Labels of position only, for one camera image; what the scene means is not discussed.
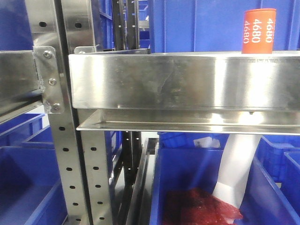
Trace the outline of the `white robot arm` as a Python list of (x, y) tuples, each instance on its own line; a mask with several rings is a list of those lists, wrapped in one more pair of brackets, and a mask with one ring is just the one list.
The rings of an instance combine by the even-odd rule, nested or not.
[(250, 167), (261, 135), (230, 134), (225, 145), (213, 196), (240, 208)]

